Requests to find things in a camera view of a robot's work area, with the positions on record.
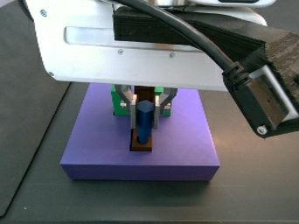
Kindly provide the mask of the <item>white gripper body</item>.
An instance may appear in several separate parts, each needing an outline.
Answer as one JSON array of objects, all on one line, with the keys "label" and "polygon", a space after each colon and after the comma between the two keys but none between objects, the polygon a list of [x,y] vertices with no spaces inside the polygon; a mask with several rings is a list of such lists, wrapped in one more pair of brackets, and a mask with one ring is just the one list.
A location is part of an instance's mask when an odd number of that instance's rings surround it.
[{"label": "white gripper body", "polygon": [[41,62],[57,81],[226,89],[208,55],[185,45],[115,40],[107,0],[24,0],[32,15]]}]

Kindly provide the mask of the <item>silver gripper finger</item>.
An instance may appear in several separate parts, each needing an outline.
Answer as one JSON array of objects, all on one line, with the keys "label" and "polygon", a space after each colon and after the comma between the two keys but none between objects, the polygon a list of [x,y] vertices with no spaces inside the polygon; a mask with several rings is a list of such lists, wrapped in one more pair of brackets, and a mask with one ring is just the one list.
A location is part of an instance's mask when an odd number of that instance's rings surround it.
[{"label": "silver gripper finger", "polygon": [[116,93],[121,99],[121,106],[131,116],[131,128],[136,127],[136,95],[128,85],[116,85]]},{"label": "silver gripper finger", "polygon": [[177,89],[173,87],[159,87],[153,92],[153,129],[159,127],[159,119],[165,110],[172,108],[172,99]]}]

